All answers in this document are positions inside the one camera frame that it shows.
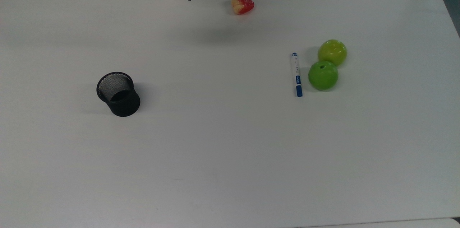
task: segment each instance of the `black mesh pen holder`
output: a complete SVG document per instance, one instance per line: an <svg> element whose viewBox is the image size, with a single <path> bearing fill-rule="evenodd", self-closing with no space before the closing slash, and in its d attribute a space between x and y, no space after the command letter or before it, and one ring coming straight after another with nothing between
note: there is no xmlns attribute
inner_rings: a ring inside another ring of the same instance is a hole
<svg viewBox="0 0 460 228"><path fill-rule="evenodd" d="M128 74L119 71L106 74L99 80L96 89L97 96L119 117L133 115L141 104Z"/></svg>

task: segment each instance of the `white table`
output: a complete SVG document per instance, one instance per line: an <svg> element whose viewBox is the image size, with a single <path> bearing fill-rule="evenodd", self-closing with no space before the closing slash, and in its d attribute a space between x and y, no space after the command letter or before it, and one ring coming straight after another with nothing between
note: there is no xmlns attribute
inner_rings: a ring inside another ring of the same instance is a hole
<svg viewBox="0 0 460 228"><path fill-rule="evenodd" d="M417 220L385 223L363 223L322 226L323 228L459 228L460 225L453 219Z"/></svg>
<svg viewBox="0 0 460 228"><path fill-rule="evenodd" d="M460 215L442 0L0 0L0 226L285 228ZM330 92L306 74L349 50ZM300 56L304 97L289 56ZM97 81L124 71L119 118Z"/></svg>

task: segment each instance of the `metal mesh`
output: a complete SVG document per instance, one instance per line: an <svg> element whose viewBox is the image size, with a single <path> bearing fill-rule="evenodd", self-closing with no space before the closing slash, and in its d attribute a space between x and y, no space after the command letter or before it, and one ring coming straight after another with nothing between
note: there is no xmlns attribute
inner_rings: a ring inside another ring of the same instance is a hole
<svg viewBox="0 0 460 228"><path fill-rule="evenodd" d="M130 78L124 74L111 74L99 83L99 93L109 102L116 93L131 89Z"/></svg>

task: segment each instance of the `mesh cup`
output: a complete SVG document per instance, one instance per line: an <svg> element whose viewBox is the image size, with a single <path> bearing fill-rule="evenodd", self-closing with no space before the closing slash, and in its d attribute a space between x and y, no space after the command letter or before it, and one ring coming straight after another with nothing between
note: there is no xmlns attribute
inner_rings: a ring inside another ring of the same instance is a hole
<svg viewBox="0 0 460 228"><path fill-rule="evenodd" d="M97 96L105 102L113 114L127 117L135 113L140 106L139 95L128 74L113 72L106 74L97 83Z"/></svg>

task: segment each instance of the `green apple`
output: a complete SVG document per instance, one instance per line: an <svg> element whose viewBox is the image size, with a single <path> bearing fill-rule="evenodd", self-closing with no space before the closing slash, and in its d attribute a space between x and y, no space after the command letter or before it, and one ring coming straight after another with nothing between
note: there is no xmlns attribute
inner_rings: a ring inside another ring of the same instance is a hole
<svg viewBox="0 0 460 228"><path fill-rule="evenodd" d="M318 90L332 88L339 78L337 67L329 61L319 61L308 71L308 80Z"/></svg>
<svg viewBox="0 0 460 228"><path fill-rule="evenodd" d="M345 45L335 39L330 39L323 43L318 50L319 61L329 61L339 66L345 60L347 55Z"/></svg>

